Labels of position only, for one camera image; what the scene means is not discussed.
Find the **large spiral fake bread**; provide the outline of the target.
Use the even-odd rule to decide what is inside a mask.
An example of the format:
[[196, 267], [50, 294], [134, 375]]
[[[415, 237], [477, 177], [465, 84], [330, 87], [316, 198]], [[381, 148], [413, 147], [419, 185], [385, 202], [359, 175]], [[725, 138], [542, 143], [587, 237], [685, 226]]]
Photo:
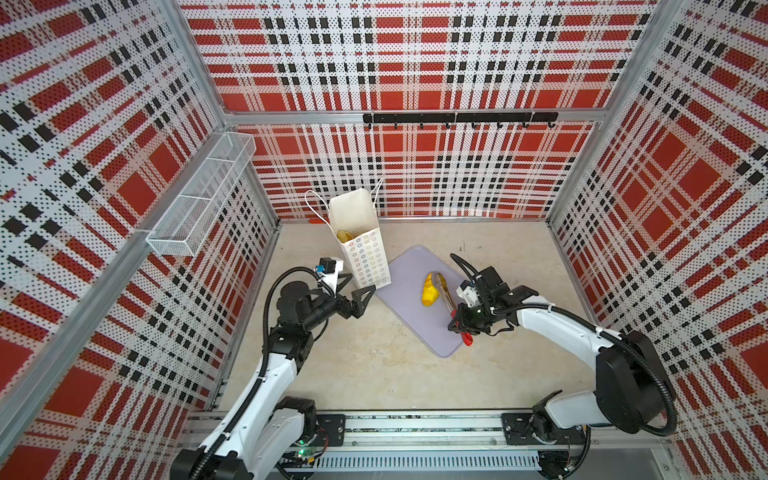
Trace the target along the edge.
[[352, 235], [350, 232], [345, 230], [340, 230], [337, 232], [337, 238], [341, 243], [347, 243], [355, 238], [354, 235]]

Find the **red-handled steel tongs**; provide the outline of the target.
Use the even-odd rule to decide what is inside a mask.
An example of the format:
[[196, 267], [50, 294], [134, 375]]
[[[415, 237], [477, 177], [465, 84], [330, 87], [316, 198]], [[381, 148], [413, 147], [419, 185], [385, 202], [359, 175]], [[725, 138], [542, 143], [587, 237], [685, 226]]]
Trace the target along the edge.
[[[451, 318], [454, 319], [457, 312], [457, 307], [448, 290], [447, 282], [444, 276], [439, 272], [433, 272], [432, 277], [433, 285], [438, 290], [440, 298], [443, 300], [446, 308], [449, 310]], [[472, 336], [469, 333], [461, 333], [461, 338], [466, 346], [471, 346], [473, 344]]]

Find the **yellow pear-shaped fake bread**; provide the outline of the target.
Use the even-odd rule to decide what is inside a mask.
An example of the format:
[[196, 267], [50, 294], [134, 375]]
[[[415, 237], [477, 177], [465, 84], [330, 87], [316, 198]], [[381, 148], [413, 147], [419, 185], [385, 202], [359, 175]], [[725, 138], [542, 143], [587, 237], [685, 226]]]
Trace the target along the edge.
[[432, 306], [440, 296], [439, 289], [439, 275], [437, 272], [430, 272], [424, 281], [423, 289], [421, 293], [421, 303], [425, 307]]

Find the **white flowered paper bag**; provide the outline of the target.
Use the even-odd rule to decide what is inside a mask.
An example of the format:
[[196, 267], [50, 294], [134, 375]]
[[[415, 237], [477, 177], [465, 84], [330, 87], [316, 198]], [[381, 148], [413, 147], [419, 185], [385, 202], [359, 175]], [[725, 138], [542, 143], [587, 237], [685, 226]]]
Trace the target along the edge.
[[[345, 265], [349, 267], [358, 287], [375, 285], [382, 288], [391, 283], [389, 262], [379, 224], [375, 202], [384, 179], [379, 179], [372, 191], [359, 188], [326, 201], [314, 190], [304, 192], [304, 202], [310, 211], [331, 230], [340, 246]], [[337, 232], [345, 230], [355, 238], [341, 243]]]

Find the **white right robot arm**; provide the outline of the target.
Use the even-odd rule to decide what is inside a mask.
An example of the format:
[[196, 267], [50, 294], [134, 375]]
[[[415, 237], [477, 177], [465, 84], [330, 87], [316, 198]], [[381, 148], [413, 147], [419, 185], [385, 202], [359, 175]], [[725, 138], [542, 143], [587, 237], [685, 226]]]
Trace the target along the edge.
[[492, 267], [479, 270], [451, 256], [467, 279], [457, 290], [449, 331], [471, 345], [517, 328], [534, 332], [574, 355], [595, 375], [593, 389], [555, 391], [536, 403], [529, 420], [535, 438], [555, 443], [565, 431], [612, 426], [635, 434], [673, 435], [679, 415], [677, 394], [653, 342], [638, 331], [621, 333], [600, 327], [547, 301], [537, 291], [504, 282]]

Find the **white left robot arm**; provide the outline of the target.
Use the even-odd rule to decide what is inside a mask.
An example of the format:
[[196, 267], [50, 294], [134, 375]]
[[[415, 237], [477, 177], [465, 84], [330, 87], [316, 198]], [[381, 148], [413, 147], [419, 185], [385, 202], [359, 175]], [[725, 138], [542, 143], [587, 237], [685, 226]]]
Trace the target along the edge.
[[195, 449], [173, 460], [172, 479], [265, 479], [292, 446], [311, 443], [318, 430], [313, 400], [286, 391], [317, 338], [335, 315], [361, 317], [376, 291], [370, 285], [344, 296], [351, 276], [329, 269], [292, 267], [267, 293], [262, 317], [262, 356], [235, 406]]

